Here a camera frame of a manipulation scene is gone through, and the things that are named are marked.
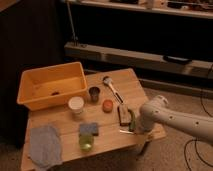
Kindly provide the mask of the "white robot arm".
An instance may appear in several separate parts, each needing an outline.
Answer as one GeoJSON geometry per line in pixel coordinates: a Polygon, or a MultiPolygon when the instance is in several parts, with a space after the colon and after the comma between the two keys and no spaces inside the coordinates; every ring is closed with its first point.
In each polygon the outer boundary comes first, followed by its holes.
{"type": "Polygon", "coordinates": [[[155,123],[161,123],[213,144],[213,117],[178,112],[168,105],[168,100],[161,95],[145,102],[139,109],[141,130],[150,132],[155,123]]]}

